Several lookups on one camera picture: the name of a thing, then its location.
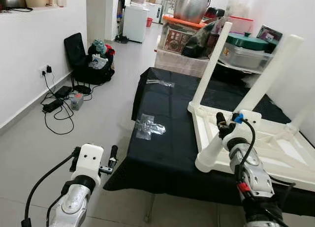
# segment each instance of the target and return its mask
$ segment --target baseboard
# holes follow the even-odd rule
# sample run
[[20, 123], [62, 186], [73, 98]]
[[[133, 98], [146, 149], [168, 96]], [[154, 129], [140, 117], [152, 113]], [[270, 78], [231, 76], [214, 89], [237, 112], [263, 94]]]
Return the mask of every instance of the baseboard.
[[[61, 78], [58, 82], [55, 83], [56, 88], [62, 86], [69, 78], [70, 73], [66, 74], [63, 78]], [[8, 131], [13, 125], [15, 125], [17, 122], [19, 122], [23, 117], [25, 117], [38, 103], [40, 103], [46, 93], [48, 92], [48, 89], [43, 91], [37, 98], [27, 103], [23, 108], [21, 108], [18, 112], [15, 113], [12, 117], [10, 117], [6, 122], [4, 122], [0, 126], [0, 136], [3, 135], [6, 131]]]

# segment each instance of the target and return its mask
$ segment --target black office chair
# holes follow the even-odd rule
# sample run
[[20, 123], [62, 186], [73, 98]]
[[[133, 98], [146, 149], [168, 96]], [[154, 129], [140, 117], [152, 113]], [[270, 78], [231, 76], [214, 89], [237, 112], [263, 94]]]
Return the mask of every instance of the black office chair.
[[74, 80], [94, 85], [100, 85], [111, 80], [114, 70], [110, 68], [109, 62], [102, 69], [89, 67], [92, 56], [85, 54], [80, 33], [67, 37], [63, 42], [68, 61], [73, 69], [72, 86], [74, 86]]

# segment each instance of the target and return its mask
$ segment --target white bucket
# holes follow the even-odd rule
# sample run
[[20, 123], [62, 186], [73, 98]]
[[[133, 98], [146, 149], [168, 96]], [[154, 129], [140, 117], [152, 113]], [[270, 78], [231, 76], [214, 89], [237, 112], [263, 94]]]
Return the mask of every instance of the white bucket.
[[27, 7], [44, 7], [49, 0], [25, 0]]

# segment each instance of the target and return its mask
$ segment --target tiled floor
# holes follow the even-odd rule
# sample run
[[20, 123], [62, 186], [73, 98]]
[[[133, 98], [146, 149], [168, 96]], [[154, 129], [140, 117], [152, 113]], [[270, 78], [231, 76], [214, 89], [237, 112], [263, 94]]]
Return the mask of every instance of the tiled floor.
[[[74, 131], [59, 136], [44, 125], [41, 106], [36, 106], [26, 117], [0, 138], [0, 222], [3, 227], [18, 227], [23, 218], [25, 201], [34, 183], [55, 164], [71, 153], [76, 145], [90, 142], [104, 148], [119, 146], [120, 161], [126, 155], [134, 123], [130, 120], [132, 103], [139, 75], [154, 65], [157, 35], [161, 26], [153, 24], [143, 44], [112, 45], [116, 50], [113, 79], [96, 88], [92, 101], [84, 102], [75, 112]], [[69, 123], [49, 120], [56, 130], [63, 131]], [[103, 161], [108, 159], [105, 151]], [[45, 226], [47, 207], [59, 195], [64, 182], [70, 178], [69, 164], [42, 183], [36, 191], [31, 207], [32, 226]], [[108, 179], [103, 175], [102, 183]], [[244, 215], [239, 207], [217, 205], [169, 195], [157, 195], [152, 222], [143, 222], [151, 195], [139, 190], [107, 192], [94, 191], [83, 227], [240, 227]], [[290, 226], [311, 227], [309, 217], [285, 215]]]

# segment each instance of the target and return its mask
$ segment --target orange tray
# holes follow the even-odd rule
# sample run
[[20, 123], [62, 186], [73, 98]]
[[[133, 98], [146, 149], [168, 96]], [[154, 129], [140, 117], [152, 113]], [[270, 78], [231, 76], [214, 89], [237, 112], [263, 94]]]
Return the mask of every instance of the orange tray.
[[204, 26], [206, 26], [207, 24], [204, 23], [200, 23], [200, 24], [196, 24], [196, 23], [191, 23], [185, 20], [181, 20], [181, 19], [175, 19], [172, 15], [163, 15], [163, 19], [168, 21], [168, 22], [173, 22], [173, 23], [179, 23], [179, 24], [185, 24], [191, 27], [195, 27], [195, 28], [203, 28]]

